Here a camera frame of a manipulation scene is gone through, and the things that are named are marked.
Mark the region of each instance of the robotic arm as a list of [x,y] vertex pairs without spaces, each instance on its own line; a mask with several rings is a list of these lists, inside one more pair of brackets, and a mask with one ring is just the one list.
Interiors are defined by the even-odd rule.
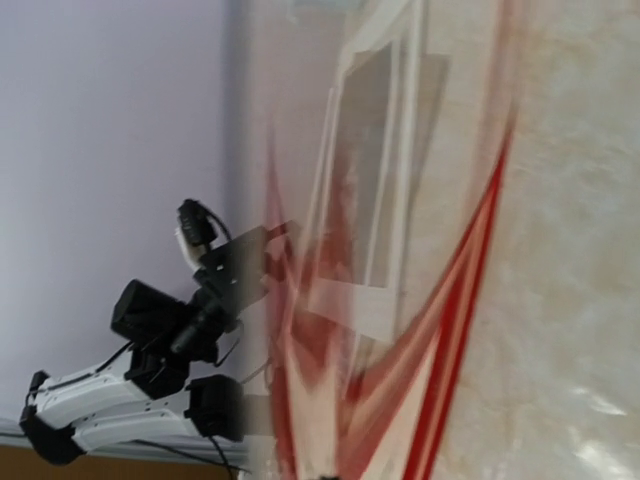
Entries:
[[[232,239],[206,207],[178,210],[180,241],[199,288],[184,303],[133,280],[115,305],[111,329],[129,340],[106,362],[60,378],[33,375],[20,427],[49,463],[67,465],[105,445],[159,436],[244,437],[242,386],[224,375],[191,381],[189,365],[219,366],[217,342],[265,294],[266,245],[292,225],[255,228]],[[227,242],[217,248],[213,220]]]

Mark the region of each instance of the white wall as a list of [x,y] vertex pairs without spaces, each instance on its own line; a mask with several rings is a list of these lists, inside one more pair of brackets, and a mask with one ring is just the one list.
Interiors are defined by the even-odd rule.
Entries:
[[175,210],[223,211],[223,0],[0,2],[0,417],[122,341],[133,277],[194,285]]

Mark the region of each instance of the brown floor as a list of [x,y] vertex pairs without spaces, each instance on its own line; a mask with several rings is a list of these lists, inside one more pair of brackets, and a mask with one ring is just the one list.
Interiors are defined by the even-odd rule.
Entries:
[[227,471],[209,465],[152,463],[84,457],[67,467],[52,467],[25,448],[0,447],[0,478],[7,480],[227,480]]

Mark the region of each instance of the wooden surface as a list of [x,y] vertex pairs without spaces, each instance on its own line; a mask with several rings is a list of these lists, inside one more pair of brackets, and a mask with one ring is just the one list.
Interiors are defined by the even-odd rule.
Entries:
[[66,467],[53,467],[25,448],[0,447],[0,478],[47,480],[227,480],[224,468],[210,465],[152,463],[102,457],[83,457]]

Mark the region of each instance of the white frame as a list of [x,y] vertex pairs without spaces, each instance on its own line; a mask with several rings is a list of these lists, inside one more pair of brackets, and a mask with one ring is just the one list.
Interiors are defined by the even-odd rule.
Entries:
[[[319,161],[316,169],[312,202],[307,215],[302,237],[304,248],[310,245],[315,225],[316,208],[318,203],[322,206],[320,222],[324,222],[327,198],[329,194],[332,160],[335,153],[337,123],[339,119],[339,106],[342,90],[347,73],[351,69],[354,60],[359,53],[380,50],[386,45],[392,45],[392,78],[391,92],[387,112],[387,122],[394,122],[397,108],[401,108],[402,117],[399,137],[398,182],[396,183],[395,207],[392,219],[391,245],[388,265],[388,282],[386,287],[370,287],[365,285],[350,285],[354,289],[354,315],[352,327],[357,333],[382,342],[392,342],[394,339],[395,316],[397,314],[400,280],[402,274],[402,258],[406,245],[406,226],[408,221],[408,207],[411,188],[411,164],[413,159],[413,147],[416,127],[418,83],[420,61],[423,49],[423,26],[425,18],[425,3],[427,0],[380,0],[375,10],[358,31],[344,45],[337,69],[336,86],[329,95],[327,105],[322,143]],[[404,97],[401,106],[398,106],[398,73],[400,60],[400,42],[408,42],[408,56],[406,71],[404,72]],[[393,140],[393,123],[387,124],[381,174],[379,177],[378,191],[374,218],[375,232],[382,206],[384,190],[381,188],[386,177],[389,165]],[[370,240],[370,251],[374,252],[376,236]],[[366,278],[371,278],[373,256],[367,262]],[[343,288],[340,282],[319,279],[321,290]],[[311,301],[310,309],[322,314],[326,305],[323,302]]]

